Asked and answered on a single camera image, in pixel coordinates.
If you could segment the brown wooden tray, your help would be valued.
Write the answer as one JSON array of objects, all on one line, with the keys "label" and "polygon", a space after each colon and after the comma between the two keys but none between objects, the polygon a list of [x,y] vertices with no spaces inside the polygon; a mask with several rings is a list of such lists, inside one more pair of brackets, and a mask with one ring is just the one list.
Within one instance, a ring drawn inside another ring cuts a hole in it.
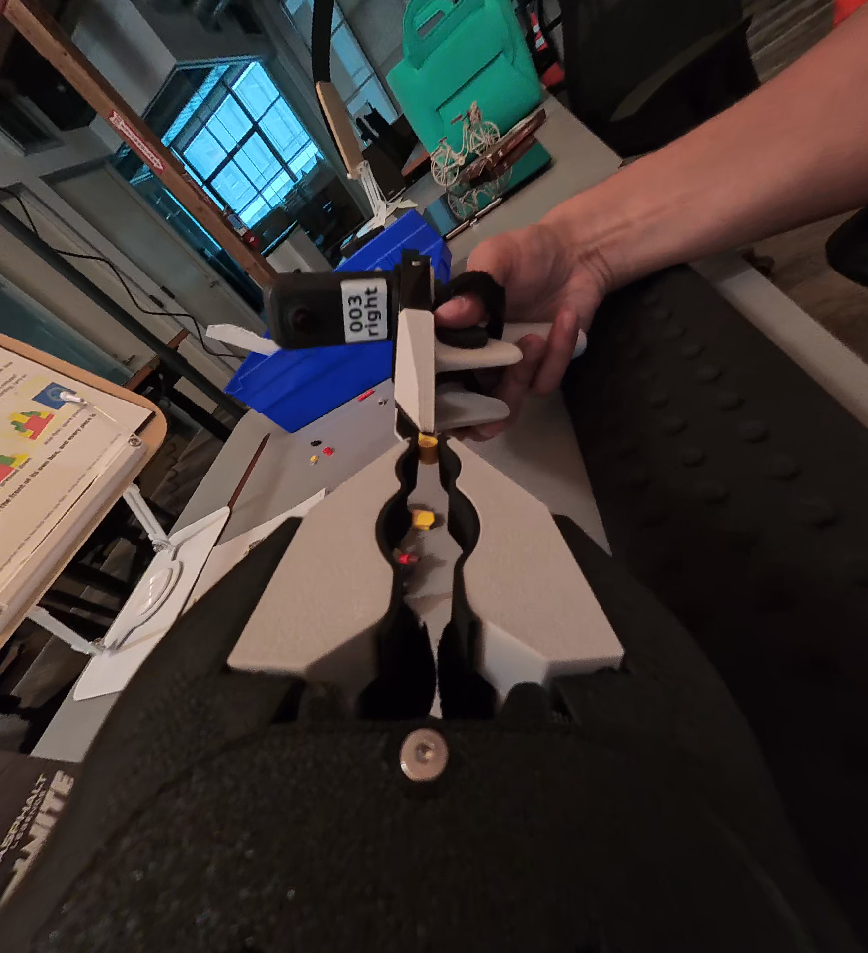
[{"label": "brown wooden tray", "polygon": [[546,119],[546,109],[540,107],[514,125],[496,144],[490,146],[485,154],[466,167],[465,180],[472,185],[478,185],[497,180],[510,172],[535,145],[535,134],[545,124]]}]

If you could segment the black foam mat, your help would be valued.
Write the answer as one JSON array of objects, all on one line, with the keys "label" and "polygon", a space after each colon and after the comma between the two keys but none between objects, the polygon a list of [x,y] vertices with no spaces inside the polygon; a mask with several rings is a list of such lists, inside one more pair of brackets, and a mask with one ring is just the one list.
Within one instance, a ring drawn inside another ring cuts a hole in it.
[{"label": "black foam mat", "polygon": [[612,554],[724,679],[868,950],[868,429],[684,266],[607,297],[563,396]]}]

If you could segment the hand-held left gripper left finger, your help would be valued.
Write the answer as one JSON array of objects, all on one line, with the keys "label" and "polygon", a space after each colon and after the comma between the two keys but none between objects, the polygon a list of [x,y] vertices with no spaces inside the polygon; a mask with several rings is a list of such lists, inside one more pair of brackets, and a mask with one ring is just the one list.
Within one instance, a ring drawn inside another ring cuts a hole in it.
[{"label": "hand-held left gripper left finger", "polygon": [[382,507],[401,489],[401,440],[315,505],[228,657],[233,670],[296,677],[356,697],[377,676],[375,636],[394,570],[378,541]]}]

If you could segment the red label sign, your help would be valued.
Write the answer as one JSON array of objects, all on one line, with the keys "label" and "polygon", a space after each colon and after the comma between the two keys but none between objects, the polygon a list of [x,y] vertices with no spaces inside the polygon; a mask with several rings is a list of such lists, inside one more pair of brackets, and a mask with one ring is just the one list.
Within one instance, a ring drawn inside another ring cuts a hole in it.
[{"label": "red label sign", "polygon": [[164,173],[165,166],[161,156],[121,113],[116,109],[110,109],[107,121],[119,134],[122,141],[140,157],[154,174],[161,176]]}]

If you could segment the paned window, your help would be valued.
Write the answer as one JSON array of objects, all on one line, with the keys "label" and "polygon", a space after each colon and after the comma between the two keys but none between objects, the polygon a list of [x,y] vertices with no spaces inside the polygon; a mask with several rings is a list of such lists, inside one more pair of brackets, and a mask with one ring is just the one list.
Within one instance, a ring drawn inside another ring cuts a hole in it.
[{"label": "paned window", "polygon": [[251,229],[328,168],[265,66],[222,61],[177,70],[191,88],[161,140],[216,205]]}]

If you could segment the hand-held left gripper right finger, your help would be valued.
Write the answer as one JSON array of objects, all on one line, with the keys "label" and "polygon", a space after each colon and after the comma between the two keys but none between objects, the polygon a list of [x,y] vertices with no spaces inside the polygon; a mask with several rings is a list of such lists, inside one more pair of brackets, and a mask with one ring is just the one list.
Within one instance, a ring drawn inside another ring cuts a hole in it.
[{"label": "hand-held left gripper right finger", "polygon": [[618,669],[623,647],[550,510],[454,438],[440,449],[456,564],[457,626],[471,621],[475,675],[498,695]]}]

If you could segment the white paper strip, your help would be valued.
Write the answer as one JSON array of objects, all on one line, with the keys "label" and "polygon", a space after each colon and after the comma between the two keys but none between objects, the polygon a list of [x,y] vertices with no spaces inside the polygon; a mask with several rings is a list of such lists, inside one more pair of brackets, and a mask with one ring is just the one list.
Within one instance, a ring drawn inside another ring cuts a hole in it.
[{"label": "white paper strip", "polygon": [[273,340],[235,324],[209,325],[205,334],[212,340],[265,356],[273,355],[281,350]]}]

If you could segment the brown wooden strip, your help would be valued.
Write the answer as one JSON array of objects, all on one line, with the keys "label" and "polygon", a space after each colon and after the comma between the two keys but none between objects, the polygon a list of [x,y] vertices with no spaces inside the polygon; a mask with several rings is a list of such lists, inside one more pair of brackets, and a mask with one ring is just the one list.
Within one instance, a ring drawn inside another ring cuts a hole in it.
[{"label": "brown wooden strip", "polygon": [[237,485],[235,486],[229,500],[226,504],[230,513],[235,509],[240,495],[243,493],[249,479],[251,478],[253,471],[256,469],[259,460],[264,453],[266,446],[270,440],[271,434],[266,434],[261,437],[261,440],[258,446],[255,448],[253,454],[251,455],[241,477],[239,478]]}]

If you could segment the wooden support post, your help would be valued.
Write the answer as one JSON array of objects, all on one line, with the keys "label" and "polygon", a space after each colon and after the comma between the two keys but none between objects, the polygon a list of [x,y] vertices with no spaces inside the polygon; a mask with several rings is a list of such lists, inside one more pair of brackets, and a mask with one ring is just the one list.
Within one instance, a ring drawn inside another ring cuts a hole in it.
[{"label": "wooden support post", "polygon": [[161,156],[165,171],[158,178],[189,214],[261,289],[273,286],[277,272],[259,252],[247,245],[222,210],[186,172],[174,154],[136,114],[116,88],[83,54],[56,21],[35,2],[0,2],[0,16],[42,56],[75,91],[103,118],[116,109]]}]

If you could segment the person's right hand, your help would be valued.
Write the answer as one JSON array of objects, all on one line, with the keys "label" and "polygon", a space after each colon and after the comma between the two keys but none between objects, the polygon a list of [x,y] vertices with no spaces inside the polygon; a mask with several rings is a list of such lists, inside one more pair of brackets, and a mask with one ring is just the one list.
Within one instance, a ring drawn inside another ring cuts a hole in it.
[{"label": "person's right hand", "polygon": [[536,323],[550,329],[546,338],[519,338],[523,356],[504,370],[492,392],[508,407],[508,418],[456,431],[456,436],[493,438],[517,419],[526,399],[559,390],[580,334],[588,331],[612,277],[597,247],[589,244],[598,236],[589,225],[586,213],[567,202],[535,225],[486,239],[468,256],[465,272],[488,274],[503,288],[506,326]]}]

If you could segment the black mesh office chair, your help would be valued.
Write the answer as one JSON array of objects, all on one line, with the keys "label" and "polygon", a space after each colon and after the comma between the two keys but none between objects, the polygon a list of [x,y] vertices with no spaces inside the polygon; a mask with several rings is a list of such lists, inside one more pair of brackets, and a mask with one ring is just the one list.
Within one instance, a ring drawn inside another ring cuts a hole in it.
[{"label": "black mesh office chair", "polygon": [[622,159],[665,145],[759,89],[740,1],[560,3],[570,111]]}]

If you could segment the green felt tote bag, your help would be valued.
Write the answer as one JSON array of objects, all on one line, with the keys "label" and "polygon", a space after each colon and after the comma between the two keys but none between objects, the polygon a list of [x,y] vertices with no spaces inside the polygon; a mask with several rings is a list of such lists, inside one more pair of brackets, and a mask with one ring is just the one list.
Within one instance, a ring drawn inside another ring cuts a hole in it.
[{"label": "green felt tote bag", "polygon": [[500,137],[537,110],[544,90],[509,1],[411,1],[403,57],[387,82],[429,156],[440,139],[461,145],[452,121],[476,101]]}]

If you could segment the stacked blue plastic bins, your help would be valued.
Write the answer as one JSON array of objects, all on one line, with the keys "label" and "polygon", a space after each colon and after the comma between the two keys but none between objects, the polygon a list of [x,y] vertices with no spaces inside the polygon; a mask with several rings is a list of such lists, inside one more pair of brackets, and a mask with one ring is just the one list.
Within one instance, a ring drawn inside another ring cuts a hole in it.
[{"label": "stacked blue plastic bins", "polygon": [[[405,211],[334,272],[391,269],[406,249],[429,256],[436,279],[450,280],[452,255],[447,243],[416,209]],[[389,378],[393,362],[391,341],[273,355],[252,352],[224,390],[294,433]]]}]

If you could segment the person's right forearm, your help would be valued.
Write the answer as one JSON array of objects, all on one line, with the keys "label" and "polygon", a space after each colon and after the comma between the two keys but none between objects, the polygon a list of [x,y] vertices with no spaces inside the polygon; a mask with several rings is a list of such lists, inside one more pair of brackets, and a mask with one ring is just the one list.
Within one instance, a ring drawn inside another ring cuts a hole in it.
[{"label": "person's right forearm", "polygon": [[608,290],[868,205],[868,6],[587,197],[583,258]]}]

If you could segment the wooden instruction board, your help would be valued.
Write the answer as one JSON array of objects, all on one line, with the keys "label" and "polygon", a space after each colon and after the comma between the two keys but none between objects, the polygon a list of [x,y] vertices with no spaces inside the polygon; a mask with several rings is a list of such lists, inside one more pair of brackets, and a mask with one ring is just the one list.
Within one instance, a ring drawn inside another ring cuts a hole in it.
[{"label": "wooden instruction board", "polygon": [[167,432],[152,401],[0,333],[0,652]]}]

